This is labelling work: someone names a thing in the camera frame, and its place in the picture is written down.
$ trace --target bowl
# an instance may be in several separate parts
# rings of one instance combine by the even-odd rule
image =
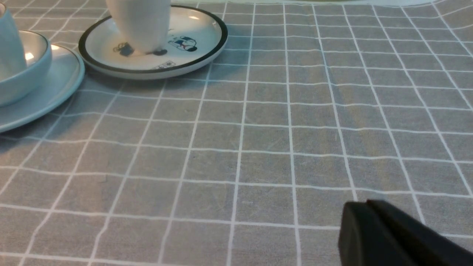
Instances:
[[[46,37],[26,30],[20,30],[19,35],[25,50],[27,68],[0,81],[0,107],[21,100],[39,87],[53,60],[51,44]]]

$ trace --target saucer with black rim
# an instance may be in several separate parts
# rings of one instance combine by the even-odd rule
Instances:
[[[79,40],[84,62],[104,74],[132,80],[180,76],[214,60],[228,39],[225,23],[207,11],[171,7],[165,51],[142,54],[122,37],[112,17],[92,25]]]

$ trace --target plate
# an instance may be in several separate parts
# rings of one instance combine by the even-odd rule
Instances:
[[[157,80],[183,75],[214,60],[228,39],[225,23],[207,11],[172,6],[167,53],[142,54],[122,37],[112,17],[91,26],[79,40],[84,62],[104,74],[132,79]]]
[[[80,56],[65,47],[51,45],[53,62],[43,83],[18,102],[0,108],[0,133],[49,113],[66,101],[84,79]]]

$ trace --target cartoon figure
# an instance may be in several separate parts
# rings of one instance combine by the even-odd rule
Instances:
[[[174,37],[168,43],[182,51],[194,52],[197,50],[197,42],[186,36]]]
[[[114,52],[115,53],[120,52],[120,55],[125,56],[125,57],[130,57],[135,52],[135,49],[133,49],[133,47],[131,47],[128,43],[120,43],[116,47],[114,47]],[[163,49],[161,51],[152,52],[152,54],[158,55],[158,56],[164,55],[166,53],[167,53],[166,49]]]

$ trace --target plaid tablecloth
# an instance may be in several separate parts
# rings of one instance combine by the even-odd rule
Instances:
[[[7,0],[76,48],[101,0]],[[473,251],[473,2],[199,4],[223,54],[176,79],[88,70],[0,134],[0,265],[339,265],[346,201]]]

